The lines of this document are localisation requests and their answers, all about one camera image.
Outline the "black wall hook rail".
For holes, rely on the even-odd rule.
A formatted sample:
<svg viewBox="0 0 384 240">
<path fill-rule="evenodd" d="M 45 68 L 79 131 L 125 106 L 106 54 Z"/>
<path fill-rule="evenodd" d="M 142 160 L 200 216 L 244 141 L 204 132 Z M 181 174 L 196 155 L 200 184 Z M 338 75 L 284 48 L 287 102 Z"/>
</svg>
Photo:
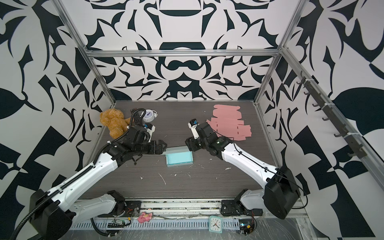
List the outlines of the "black wall hook rail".
<svg viewBox="0 0 384 240">
<path fill-rule="evenodd" d="M 367 157 L 368 152 L 361 135 L 348 123 L 346 117 L 321 89 L 318 83 L 314 79 L 308 79 L 302 76 L 298 84 L 303 85 L 307 89 L 305 94 L 315 100 L 316 103 L 313 104 L 313 107 L 319 108 L 325 113 L 326 117 L 323 118 L 323 121 L 330 121 L 333 124 L 337 130 L 334 137 L 343 138 L 351 148 L 353 153 L 349 154 L 349 156 L 358 157 L 359 159 Z"/>
</svg>

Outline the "pink small toy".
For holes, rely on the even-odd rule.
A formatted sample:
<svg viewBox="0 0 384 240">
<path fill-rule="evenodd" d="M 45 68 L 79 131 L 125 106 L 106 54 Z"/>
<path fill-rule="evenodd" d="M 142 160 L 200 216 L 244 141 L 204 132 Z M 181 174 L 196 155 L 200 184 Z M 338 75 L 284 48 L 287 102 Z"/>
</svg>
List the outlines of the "pink small toy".
<svg viewBox="0 0 384 240">
<path fill-rule="evenodd" d="M 143 223 L 149 222 L 152 218 L 153 218 L 153 214 L 152 213 L 144 213 L 143 212 L 138 217 L 138 222 L 140 224 L 143 224 Z"/>
</svg>

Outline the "black remote control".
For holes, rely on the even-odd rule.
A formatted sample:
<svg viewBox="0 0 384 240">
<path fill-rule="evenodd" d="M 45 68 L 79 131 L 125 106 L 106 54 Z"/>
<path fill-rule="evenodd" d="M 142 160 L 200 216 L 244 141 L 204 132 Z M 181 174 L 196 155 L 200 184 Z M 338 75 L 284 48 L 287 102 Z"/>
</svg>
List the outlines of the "black remote control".
<svg viewBox="0 0 384 240">
<path fill-rule="evenodd" d="M 143 111 L 142 110 L 139 110 L 137 111 L 136 108 L 134 109 L 131 109 L 130 110 L 131 112 L 131 122 L 130 122 L 130 125 L 131 126 L 137 126 L 137 125 L 142 125 L 142 114 L 143 114 Z"/>
</svg>

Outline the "pink flat paper boxes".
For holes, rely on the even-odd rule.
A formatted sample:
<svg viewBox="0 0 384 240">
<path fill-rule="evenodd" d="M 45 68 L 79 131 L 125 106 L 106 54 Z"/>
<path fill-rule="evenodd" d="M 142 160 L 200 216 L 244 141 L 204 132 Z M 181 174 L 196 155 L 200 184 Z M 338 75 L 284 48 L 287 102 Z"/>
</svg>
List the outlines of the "pink flat paper boxes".
<svg viewBox="0 0 384 240">
<path fill-rule="evenodd" d="M 245 141 L 252 136 L 251 126 L 242 120 L 240 106 L 214 105 L 213 117 L 207 120 L 217 135 L 226 136 L 234 141 Z"/>
</svg>

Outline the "green square clock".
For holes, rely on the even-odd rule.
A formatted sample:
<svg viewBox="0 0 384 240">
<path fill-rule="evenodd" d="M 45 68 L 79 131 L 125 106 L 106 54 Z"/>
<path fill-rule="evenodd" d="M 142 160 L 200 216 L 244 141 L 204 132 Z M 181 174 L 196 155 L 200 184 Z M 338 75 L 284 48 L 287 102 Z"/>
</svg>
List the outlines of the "green square clock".
<svg viewBox="0 0 384 240">
<path fill-rule="evenodd" d="M 209 217 L 209 231 L 221 234 L 223 232 L 223 219 L 218 216 Z"/>
</svg>

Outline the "white round alarm clock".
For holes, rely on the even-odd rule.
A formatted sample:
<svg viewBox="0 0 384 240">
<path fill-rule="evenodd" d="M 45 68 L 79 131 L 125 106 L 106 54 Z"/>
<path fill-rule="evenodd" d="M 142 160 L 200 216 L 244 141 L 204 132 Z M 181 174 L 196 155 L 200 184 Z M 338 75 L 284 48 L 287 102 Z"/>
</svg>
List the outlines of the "white round alarm clock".
<svg viewBox="0 0 384 240">
<path fill-rule="evenodd" d="M 143 122 L 150 123 L 158 117 L 158 113 L 155 110 L 146 110 L 145 115 L 143 116 Z"/>
</svg>

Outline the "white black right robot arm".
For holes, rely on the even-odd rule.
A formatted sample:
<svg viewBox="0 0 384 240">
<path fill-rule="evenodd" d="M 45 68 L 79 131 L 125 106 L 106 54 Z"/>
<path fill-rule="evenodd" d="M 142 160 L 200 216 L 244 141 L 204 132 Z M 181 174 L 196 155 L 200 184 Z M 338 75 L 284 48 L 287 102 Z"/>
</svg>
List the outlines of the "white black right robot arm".
<svg viewBox="0 0 384 240">
<path fill-rule="evenodd" d="M 296 183 L 292 171 L 286 166 L 267 164 L 241 149 L 234 140 L 216 133 L 208 123 L 193 119 L 188 123 L 192 137 L 185 143 L 191 152 L 206 150 L 210 155 L 242 170 L 260 186 L 260 190 L 246 190 L 240 194 L 240 205 L 251 211 L 267 209 L 283 220 L 304 190 Z"/>
</svg>

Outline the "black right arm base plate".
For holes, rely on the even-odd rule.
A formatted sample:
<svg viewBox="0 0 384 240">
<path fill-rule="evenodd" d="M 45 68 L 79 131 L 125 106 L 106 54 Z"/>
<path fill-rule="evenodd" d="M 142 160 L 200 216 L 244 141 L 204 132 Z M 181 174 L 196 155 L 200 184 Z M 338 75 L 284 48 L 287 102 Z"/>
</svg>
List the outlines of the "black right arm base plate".
<svg viewBox="0 0 384 240">
<path fill-rule="evenodd" d="M 221 201 L 221 215 L 225 217 L 230 216 L 262 216 L 264 214 L 263 209 L 246 209 L 240 201 L 235 200 L 222 200 Z"/>
</svg>

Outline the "small electronics board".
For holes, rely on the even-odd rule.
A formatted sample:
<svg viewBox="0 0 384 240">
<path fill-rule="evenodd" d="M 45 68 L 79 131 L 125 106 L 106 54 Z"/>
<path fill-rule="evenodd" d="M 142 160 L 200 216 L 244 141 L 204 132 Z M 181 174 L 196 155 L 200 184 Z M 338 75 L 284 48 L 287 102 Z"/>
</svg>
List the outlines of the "small electronics board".
<svg viewBox="0 0 384 240">
<path fill-rule="evenodd" d="M 247 236 L 256 230 L 257 226 L 258 224 L 255 218 L 239 220 L 240 234 Z"/>
</svg>

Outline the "light blue paper box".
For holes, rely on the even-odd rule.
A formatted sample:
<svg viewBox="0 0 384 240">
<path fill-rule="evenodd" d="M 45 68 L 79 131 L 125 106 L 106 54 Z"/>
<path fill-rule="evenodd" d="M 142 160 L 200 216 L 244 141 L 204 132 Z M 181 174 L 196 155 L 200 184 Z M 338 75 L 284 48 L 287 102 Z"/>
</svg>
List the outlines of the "light blue paper box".
<svg viewBox="0 0 384 240">
<path fill-rule="evenodd" d="M 187 146 L 167 148 L 163 155 L 166 157 L 167 167 L 192 165 L 193 153 Z"/>
</svg>

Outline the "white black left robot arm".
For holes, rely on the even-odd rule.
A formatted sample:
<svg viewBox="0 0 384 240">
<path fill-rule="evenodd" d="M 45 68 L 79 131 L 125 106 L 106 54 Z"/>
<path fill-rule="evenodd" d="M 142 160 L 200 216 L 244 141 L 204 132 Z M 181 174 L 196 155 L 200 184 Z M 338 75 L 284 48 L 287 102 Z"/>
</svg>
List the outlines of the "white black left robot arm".
<svg viewBox="0 0 384 240">
<path fill-rule="evenodd" d="M 99 180 L 121 167 L 127 161 L 135 164 L 143 155 L 161 155 L 167 148 L 162 141 L 152 140 L 155 126 L 143 119 L 147 110 L 132 112 L 127 131 L 104 145 L 94 160 L 63 183 L 44 192 L 36 191 L 30 200 L 30 212 L 21 220 L 11 235 L 17 239 L 26 223 L 31 223 L 43 240 L 58 240 L 75 224 L 103 214 L 121 215 L 125 212 L 125 198 L 110 191 L 99 198 L 77 207 L 75 202 Z"/>
</svg>

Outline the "brown teddy bear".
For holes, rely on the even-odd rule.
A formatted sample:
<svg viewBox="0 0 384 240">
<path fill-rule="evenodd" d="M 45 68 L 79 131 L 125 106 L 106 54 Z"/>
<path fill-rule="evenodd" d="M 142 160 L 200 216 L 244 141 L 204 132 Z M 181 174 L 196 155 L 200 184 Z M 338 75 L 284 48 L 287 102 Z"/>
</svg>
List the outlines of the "brown teddy bear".
<svg viewBox="0 0 384 240">
<path fill-rule="evenodd" d="M 118 139 L 127 130 L 131 118 L 125 118 L 122 111 L 117 109 L 108 109 L 100 114 L 100 122 L 110 131 L 110 136 L 113 139 Z"/>
</svg>

